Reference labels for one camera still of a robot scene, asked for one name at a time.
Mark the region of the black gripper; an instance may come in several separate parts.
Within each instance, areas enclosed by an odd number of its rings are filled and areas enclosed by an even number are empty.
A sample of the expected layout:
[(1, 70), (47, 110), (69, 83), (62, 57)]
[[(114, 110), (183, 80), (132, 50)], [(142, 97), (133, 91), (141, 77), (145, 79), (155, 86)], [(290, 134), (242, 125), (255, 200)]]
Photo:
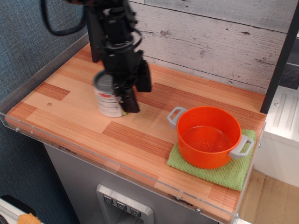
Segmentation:
[(143, 51), (134, 51), (133, 41), (113, 45), (108, 40), (100, 42), (100, 56), (105, 71), (113, 77), (113, 89), (125, 113), (140, 111), (135, 92), (151, 92), (151, 76)]

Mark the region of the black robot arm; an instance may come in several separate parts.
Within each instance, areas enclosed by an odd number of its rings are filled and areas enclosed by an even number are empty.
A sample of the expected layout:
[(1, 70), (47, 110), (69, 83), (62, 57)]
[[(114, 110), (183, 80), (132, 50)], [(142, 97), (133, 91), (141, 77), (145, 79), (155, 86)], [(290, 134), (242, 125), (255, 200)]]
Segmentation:
[(151, 77), (143, 51), (136, 50), (133, 32), (135, 13), (126, 0), (73, 0), (72, 4), (89, 6), (98, 20), (101, 37), (98, 54), (103, 70), (94, 79), (95, 95), (99, 110), (109, 117), (121, 117), (140, 111), (134, 88), (139, 92), (151, 91)]

